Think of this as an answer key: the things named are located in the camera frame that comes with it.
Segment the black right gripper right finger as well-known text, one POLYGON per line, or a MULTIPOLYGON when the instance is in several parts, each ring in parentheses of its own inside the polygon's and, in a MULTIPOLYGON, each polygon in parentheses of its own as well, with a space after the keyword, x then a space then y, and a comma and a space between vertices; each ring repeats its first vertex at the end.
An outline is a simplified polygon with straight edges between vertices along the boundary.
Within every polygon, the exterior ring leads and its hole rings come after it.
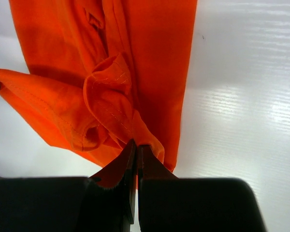
POLYGON ((264 232, 255 195, 238 178, 178 178, 138 147, 138 212, 143 232, 264 232))

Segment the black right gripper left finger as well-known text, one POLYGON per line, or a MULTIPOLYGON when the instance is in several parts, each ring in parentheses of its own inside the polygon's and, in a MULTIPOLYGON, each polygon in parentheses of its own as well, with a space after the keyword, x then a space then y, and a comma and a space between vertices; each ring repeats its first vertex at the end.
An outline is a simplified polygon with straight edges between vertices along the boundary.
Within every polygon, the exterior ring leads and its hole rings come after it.
POLYGON ((0 177, 0 232, 128 232, 136 144, 93 176, 0 177))

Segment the orange t-shirt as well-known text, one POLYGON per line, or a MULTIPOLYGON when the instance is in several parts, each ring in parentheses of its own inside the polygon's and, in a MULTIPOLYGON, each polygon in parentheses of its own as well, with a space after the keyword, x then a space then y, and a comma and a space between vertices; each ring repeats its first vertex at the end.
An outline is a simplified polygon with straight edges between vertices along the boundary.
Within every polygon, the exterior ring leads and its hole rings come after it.
POLYGON ((12 0, 29 73, 0 69, 0 95, 51 146, 106 166, 130 141, 170 171, 195 0, 12 0))

